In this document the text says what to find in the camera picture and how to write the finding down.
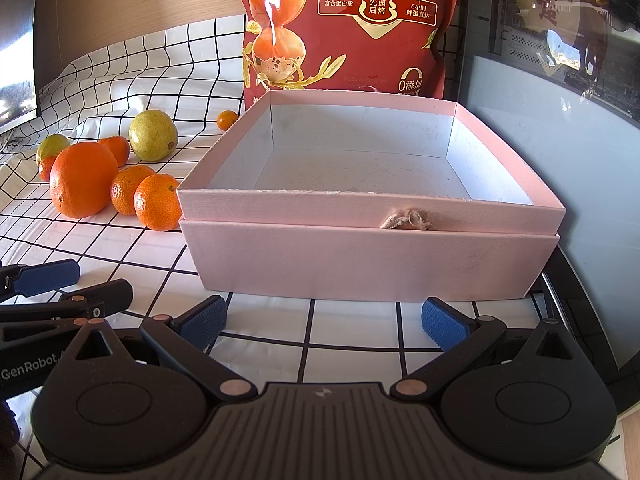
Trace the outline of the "computer case glass panel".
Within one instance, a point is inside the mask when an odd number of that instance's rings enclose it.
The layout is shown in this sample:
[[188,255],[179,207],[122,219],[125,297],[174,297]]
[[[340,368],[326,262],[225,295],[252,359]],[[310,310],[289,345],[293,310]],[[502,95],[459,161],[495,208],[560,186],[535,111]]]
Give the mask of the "computer case glass panel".
[[639,404],[639,0],[463,0],[460,101],[565,207],[549,298]]

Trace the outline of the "small tangerine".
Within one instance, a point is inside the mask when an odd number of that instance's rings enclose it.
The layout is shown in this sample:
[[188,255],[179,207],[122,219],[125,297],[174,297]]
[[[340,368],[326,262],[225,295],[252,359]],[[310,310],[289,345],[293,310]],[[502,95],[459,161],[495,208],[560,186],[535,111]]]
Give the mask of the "small tangerine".
[[38,174],[43,182],[50,181],[50,174],[52,167],[55,163],[56,156],[49,156],[44,159],[41,159],[38,164]]

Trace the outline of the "pink cardboard box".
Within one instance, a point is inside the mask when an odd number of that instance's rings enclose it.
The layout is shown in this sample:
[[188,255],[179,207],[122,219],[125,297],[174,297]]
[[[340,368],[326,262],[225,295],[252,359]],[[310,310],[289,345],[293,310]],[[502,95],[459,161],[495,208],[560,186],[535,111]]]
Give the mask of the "pink cardboard box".
[[178,189],[205,287],[356,301],[523,297],[565,209],[462,105],[264,94]]

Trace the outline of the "tiny kumquat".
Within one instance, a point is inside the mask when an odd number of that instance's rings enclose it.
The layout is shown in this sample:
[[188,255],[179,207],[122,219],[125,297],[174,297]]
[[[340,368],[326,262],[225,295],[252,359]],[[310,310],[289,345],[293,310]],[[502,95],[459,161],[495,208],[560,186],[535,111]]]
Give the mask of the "tiny kumquat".
[[233,110],[223,110],[216,117],[216,125],[221,131],[227,131],[239,118]]

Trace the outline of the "checkered white tablecloth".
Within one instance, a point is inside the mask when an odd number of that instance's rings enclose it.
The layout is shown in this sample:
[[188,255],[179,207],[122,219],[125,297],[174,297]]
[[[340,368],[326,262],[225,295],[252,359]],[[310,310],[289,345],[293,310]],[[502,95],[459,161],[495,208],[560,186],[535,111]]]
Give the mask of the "checkered white tablecloth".
[[[154,314],[178,315],[206,297],[183,235],[151,231],[105,208],[75,220],[53,207],[34,151],[59,132],[72,140],[125,134],[148,107],[178,122],[177,151],[155,170],[182,179],[218,140],[222,110],[241,103],[242,16],[152,32],[95,50],[59,68],[41,90],[43,115],[1,141],[1,259],[38,264],[71,258],[90,286],[114,278],[134,289],[114,327]],[[390,385],[439,351],[405,302],[226,297],[226,328],[207,352],[258,386],[267,382]]]

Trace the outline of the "dark monitor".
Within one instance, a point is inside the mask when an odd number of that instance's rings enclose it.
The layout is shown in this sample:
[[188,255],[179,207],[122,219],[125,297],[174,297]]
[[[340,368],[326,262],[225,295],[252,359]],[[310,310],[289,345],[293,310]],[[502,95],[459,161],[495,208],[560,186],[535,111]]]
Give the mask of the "dark monitor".
[[1,132],[38,116],[35,29],[37,0],[0,1]]

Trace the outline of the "large orange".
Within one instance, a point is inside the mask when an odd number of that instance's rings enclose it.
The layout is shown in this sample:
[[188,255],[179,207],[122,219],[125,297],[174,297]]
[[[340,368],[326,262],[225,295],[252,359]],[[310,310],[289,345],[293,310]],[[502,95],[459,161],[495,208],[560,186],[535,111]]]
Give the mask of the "large orange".
[[118,173],[112,152],[98,142],[79,142],[63,150],[50,173],[50,196],[66,217],[84,218],[111,201],[111,183]]

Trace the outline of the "red snack bag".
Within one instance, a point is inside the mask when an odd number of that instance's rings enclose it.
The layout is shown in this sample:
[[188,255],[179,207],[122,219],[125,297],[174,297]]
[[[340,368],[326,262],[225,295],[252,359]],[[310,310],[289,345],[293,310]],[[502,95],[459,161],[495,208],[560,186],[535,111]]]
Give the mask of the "red snack bag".
[[457,0],[242,0],[244,100],[333,89],[440,99]]

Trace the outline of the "small green guava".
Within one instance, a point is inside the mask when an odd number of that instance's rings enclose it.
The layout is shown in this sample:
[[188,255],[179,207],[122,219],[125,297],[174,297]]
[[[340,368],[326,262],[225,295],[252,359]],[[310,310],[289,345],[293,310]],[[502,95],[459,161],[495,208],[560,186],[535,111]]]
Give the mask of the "small green guava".
[[39,144],[36,154],[36,162],[40,164],[49,157],[56,157],[63,150],[70,146],[70,140],[62,134],[50,134],[46,136]]

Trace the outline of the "large green guava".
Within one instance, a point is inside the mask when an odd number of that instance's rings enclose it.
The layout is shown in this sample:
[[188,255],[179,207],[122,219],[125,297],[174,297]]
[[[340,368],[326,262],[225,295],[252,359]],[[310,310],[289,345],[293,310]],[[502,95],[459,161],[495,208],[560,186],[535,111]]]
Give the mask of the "large green guava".
[[128,139],[131,149],[140,159],[157,162],[175,151],[178,131],[166,113],[145,110],[131,122]]

